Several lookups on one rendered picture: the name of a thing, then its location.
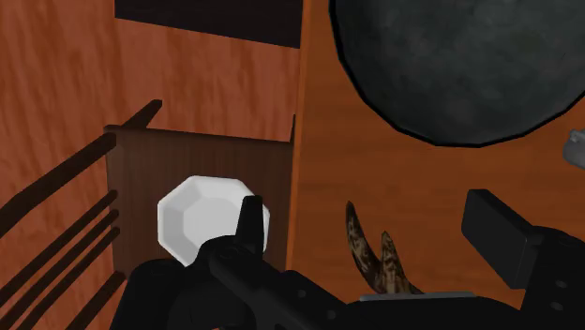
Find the white faceted bowl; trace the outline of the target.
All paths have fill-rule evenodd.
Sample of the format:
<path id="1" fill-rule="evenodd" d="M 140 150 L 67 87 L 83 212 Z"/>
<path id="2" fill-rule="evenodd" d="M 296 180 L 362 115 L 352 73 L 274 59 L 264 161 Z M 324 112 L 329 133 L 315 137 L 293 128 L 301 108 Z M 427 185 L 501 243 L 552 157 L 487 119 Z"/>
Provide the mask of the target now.
<path id="1" fill-rule="evenodd" d="M 236 233 L 240 209 L 252 191 L 233 178 L 193 175 L 157 203 L 157 240 L 184 266 L 206 241 Z"/>

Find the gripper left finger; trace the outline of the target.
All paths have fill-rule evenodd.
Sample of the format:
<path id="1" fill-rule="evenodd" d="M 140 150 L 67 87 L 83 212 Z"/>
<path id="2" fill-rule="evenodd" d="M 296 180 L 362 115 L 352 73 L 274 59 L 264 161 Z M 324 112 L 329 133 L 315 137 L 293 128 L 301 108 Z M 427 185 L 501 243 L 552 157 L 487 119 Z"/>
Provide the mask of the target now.
<path id="1" fill-rule="evenodd" d="M 110 330 L 349 330 L 346 306 L 295 271 L 263 260 L 263 200 L 246 196 L 234 235 L 196 260 L 143 262 L 130 274 Z"/>

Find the dark grey round plate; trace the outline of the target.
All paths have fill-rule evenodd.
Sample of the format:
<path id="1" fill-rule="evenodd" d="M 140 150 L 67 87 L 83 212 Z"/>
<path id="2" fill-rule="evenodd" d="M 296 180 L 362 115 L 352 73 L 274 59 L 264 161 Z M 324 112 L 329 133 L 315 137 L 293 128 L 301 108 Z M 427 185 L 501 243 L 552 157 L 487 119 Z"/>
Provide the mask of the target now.
<path id="1" fill-rule="evenodd" d="M 359 97 L 426 143 L 514 140 L 585 97 L 585 0 L 329 0 L 328 11 Z"/>

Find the brown patterned curved horns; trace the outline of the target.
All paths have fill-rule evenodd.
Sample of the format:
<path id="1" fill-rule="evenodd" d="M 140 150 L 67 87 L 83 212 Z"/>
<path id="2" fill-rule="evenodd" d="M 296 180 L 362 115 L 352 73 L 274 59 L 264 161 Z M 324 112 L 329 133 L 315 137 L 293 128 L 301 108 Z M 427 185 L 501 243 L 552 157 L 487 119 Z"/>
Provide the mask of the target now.
<path id="1" fill-rule="evenodd" d="M 423 293 L 408 280 L 396 245 L 388 232 L 381 235 L 381 255 L 374 253 L 352 202 L 346 204 L 345 226 L 356 268 L 375 293 Z"/>

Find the orange wooden table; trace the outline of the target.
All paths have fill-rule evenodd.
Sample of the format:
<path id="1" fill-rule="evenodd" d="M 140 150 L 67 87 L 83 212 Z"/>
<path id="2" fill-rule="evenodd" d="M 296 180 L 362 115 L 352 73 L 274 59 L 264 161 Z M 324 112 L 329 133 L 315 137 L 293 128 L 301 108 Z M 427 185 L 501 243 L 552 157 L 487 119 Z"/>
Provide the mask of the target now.
<path id="1" fill-rule="evenodd" d="M 472 292 L 519 307 L 461 232 L 466 195 L 486 188 L 534 225 L 585 241 L 585 170 L 563 145 L 585 128 L 585 99 L 528 136 L 478 149 L 401 134 L 358 96 L 338 61 L 328 0 L 304 0 L 299 108 L 286 265 L 340 300 L 369 293 L 345 228 L 352 203 L 373 249 L 389 233 L 409 281 L 425 292 Z"/>

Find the dark brown wooden chair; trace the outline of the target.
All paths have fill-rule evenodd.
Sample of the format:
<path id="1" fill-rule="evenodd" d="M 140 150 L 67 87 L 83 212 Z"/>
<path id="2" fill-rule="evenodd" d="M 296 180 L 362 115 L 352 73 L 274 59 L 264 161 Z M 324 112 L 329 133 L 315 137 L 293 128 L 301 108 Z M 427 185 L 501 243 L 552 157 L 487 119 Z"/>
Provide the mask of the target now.
<path id="1" fill-rule="evenodd" d="M 270 212 L 264 258 L 283 270 L 293 166 L 293 142 L 153 129 L 159 99 L 40 177 L 0 208 L 0 238 L 25 215 L 100 158 L 108 193 L 0 288 L 3 306 L 68 242 L 73 247 L 0 317 L 0 330 L 32 330 L 41 316 L 106 249 L 114 271 L 68 325 L 83 330 L 140 263 L 168 257 L 157 241 L 157 203 L 191 175 L 235 178 L 262 195 Z"/>

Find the small grey object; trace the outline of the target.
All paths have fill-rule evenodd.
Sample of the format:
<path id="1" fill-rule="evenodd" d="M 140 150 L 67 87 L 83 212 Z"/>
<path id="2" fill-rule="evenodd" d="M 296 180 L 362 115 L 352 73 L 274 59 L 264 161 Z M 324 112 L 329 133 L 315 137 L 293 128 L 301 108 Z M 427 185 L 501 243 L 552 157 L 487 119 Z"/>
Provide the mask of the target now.
<path id="1" fill-rule="evenodd" d="M 569 164 L 585 170 L 585 128 L 572 129 L 562 149 L 562 157 Z"/>

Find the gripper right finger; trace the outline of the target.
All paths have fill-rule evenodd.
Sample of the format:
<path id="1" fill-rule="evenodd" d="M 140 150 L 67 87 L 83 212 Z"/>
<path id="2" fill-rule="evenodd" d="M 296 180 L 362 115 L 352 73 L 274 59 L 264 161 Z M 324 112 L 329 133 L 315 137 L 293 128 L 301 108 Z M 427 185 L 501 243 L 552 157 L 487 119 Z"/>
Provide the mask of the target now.
<path id="1" fill-rule="evenodd" d="M 585 330 L 585 242 L 535 226 L 487 189 L 468 191 L 461 231 L 514 290 L 526 324 Z"/>

